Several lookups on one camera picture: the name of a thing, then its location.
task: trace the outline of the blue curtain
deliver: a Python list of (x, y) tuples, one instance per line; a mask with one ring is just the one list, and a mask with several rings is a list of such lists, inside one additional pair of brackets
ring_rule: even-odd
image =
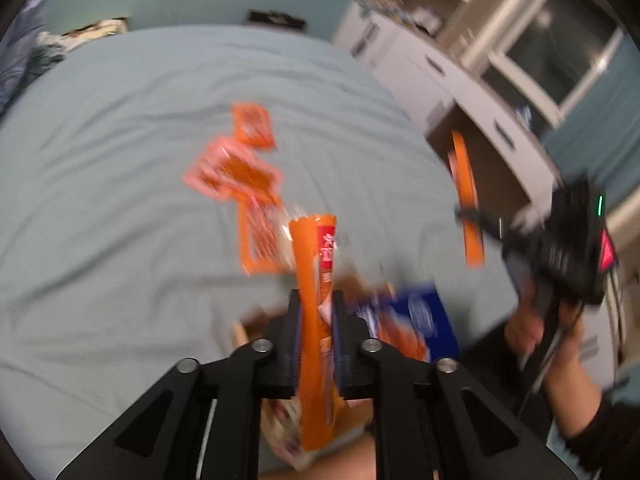
[(626, 37), (609, 69), (543, 144), (562, 176), (592, 176), (607, 209), (640, 185), (640, 52)]

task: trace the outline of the oval logo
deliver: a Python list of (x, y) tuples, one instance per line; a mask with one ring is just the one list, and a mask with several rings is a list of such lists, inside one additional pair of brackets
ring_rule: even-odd
[(407, 301), (409, 316), (416, 330), (419, 330), (423, 337), (429, 338), (438, 336), (436, 325), (433, 322), (431, 309), (424, 298), (419, 294), (411, 294)]

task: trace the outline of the bed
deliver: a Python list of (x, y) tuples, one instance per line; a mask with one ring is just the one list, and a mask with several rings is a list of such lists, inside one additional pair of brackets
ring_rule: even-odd
[(347, 53), (242, 27), (95, 41), (0, 123), (0, 427), (37, 480), (180, 358), (229, 354), (230, 323), (294, 286), (245, 276), (234, 206), (181, 180), (235, 101), (270, 111), (284, 201), (335, 214), (368, 282), (433, 280), (462, 346), (512, 309), (496, 247), (466, 268), (446, 168)]

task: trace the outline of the metal screw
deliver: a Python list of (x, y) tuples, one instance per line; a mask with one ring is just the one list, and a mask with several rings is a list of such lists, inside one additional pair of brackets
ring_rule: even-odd
[(273, 343), (268, 339), (256, 339), (252, 344), (251, 348), (253, 348), (256, 352), (264, 353), (268, 352), (273, 348)]
[(365, 352), (373, 353), (373, 352), (377, 352), (382, 348), (382, 343), (378, 339), (365, 339), (360, 345), (360, 347)]
[(186, 357), (182, 359), (180, 362), (178, 362), (178, 364), (175, 365), (175, 367), (178, 368), (178, 371), (181, 374), (190, 374), (191, 372), (194, 372), (198, 369), (199, 364), (200, 363), (197, 362), (196, 359)]
[(444, 359), (440, 359), (436, 366), (441, 372), (450, 374), (451, 372), (455, 372), (458, 369), (458, 362), (451, 357), (445, 357)]

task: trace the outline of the bed sheet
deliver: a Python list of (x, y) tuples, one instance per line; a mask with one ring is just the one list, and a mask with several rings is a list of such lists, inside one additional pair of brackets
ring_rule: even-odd
[(347, 53), (242, 27), (88, 44), (0, 125), (0, 426), (38, 480), (181, 357), (228, 355), (233, 319), (285, 304), (291, 278), (242, 273), (235, 207), (181, 181), (235, 101), (268, 108), (285, 202), (337, 215), (367, 280), (434, 280), (463, 346), (512, 309), (495, 247), (465, 267), (446, 168)]

